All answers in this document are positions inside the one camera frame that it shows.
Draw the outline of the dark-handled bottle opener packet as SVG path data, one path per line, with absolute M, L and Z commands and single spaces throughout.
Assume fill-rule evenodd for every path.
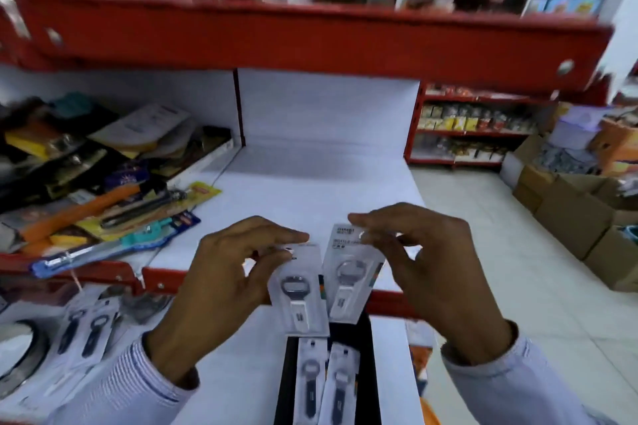
M 327 339 L 299 338 L 292 425 L 318 425 L 328 361 Z
M 47 356 L 49 364 L 54 370 L 64 368 L 70 360 L 74 343 L 77 341 L 78 333 L 84 324 L 87 323 L 92 305 L 79 304 L 69 307 L 63 315 L 59 329 L 51 341 L 49 354 Z
M 355 425 L 360 363 L 358 350 L 332 343 L 318 425 Z
M 92 306 L 78 346 L 79 368 L 95 366 L 102 360 L 120 307 L 120 297 L 100 299 Z

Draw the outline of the white cardboard box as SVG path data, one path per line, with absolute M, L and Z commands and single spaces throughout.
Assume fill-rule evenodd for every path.
M 499 177 L 511 191 L 514 191 L 516 188 L 525 165 L 526 163 L 516 154 L 516 152 L 508 152 L 505 155 L 505 158 L 501 163 Z

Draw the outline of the yellow carded knife packet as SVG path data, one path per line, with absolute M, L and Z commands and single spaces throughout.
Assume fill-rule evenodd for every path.
M 196 181 L 187 189 L 169 188 L 151 191 L 136 201 L 126 201 L 108 208 L 98 216 L 80 220 L 75 227 L 101 241 L 114 241 L 125 235 L 164 221 L 221 194 L 221 189 Z

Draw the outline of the orange cardboard carton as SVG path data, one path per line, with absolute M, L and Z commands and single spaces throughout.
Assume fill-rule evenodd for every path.
M 588 149 L 596 157 L 601 176 L 638 172 L 638 127 L 603 118 Z

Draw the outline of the pile of packaged kitchen tools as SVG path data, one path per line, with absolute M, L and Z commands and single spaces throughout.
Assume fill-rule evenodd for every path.
M 150 103 L 125 113 L 82 93 L 0 107 L 0 253 L 32 259 L 102 243 L 82 219 L 187 187 L 234 148 L 232 131 Z

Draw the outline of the person's right hand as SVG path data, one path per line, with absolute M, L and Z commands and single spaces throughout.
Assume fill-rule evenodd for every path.
M 470 365 L 489 363 L 506 353 L 513 332 L 489 287 L 465 220 L 396 203 L 352 212 L 348 221 L 364 232 L 423 232 L 421 246 L 406 248 L 412 258 L 418 251 L 423 256 L 420 290 L 403 291 L 406 299 Z

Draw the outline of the brown cardboard box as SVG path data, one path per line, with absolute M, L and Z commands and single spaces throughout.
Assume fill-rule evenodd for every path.
M 538 163 L 545 139 L 539 135 L 528 136 L 514 151 L 513 155 L 520 164 L 513 189 L 514 198 L 531 214 L 540 208 L 557 174 L 548 171 Z
M 638 194 L 621 195 L 614 178 L 560 174 L 534 217 L 574 257 L 585 260 L 612 226 L 638 223 Z
M 610 290 L 638 293 L 638 224 L 611 227 L 584 263 Z

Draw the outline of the black display box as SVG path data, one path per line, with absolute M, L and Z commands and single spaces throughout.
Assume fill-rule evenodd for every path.
M 381 425 L 376 363 L 369 315 L 364 312 L 356 325 L 331 324 L 331 337 L 361 353 L 357 375 L 357 401 L 353 425 Z M 272 425 L 293 425 L 293 375 L 297 371 L 299 338 L 287 338 L 277 405 Z

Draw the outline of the white-handled bottle opener packet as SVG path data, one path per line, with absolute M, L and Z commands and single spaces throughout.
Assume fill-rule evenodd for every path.
M 363 233 L 345 223 L 332 228 L 322 267 L 330 323 L 357 324 L 385 264 L 378 249 L 362 243 Z
M 330 335 L 320 249 L 313 243 L 287 244 L 291 260 L 278 267 L 267 289 L 284 333 L 301 338 Z

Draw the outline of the red metal shelf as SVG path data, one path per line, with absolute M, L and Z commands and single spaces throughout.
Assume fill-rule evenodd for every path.
M 253 0 L 0 0 L 0 61 L 32 70 L 252 68 L 581 92 L 614 28 Z

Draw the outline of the person's right forearm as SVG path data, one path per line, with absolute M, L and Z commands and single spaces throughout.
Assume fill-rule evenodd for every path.
M 501 357 L 471 366 L 446 342 L 443 364 L 480 425 L 619 425 L 585 405 L 542 350 L 508 321 L 514 341 Z

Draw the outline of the person's left forearm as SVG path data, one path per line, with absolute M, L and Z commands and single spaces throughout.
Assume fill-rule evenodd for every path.
M 175 385 L 151 363 L 145 332 L 44 425 L 171 425 L 200 387 L 197 369 Z

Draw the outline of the person's left hand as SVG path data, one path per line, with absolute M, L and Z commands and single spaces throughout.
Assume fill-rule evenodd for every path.
M 257 258 L 309 235 L 260 216 L 204 236 L 170 309 L 149 332 L 151 363 L 182 384 L 188 371 L 235 334 L 265 301 L 243 301 L 245 280 Z

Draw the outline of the orange printed packet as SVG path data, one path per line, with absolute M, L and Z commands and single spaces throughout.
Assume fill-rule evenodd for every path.
M 425 398 L 425 391 L 428 384 L 427 376 L 427 364 L 433 353 L 431 347 L 422 345 L 409 345 L 411 362 L 415 373 L 415 380 L 417 384 L 417 392 L 420 398 L 420 407 L 424 420 L 424 425 L 442 425 L 431 405 Z

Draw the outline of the blue carded tool packet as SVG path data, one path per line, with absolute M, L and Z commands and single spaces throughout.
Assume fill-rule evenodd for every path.
M 127 253 L 155 250 L 200 223 L 201 219 L 192 212 L 180 212 L 170 218 L 154 221 L 143 230 L 114 241 L 104 241 L 42 257 L 29 264 L 29 272 L 36 278 L 47 279 L 94 262 L 114 260 Z

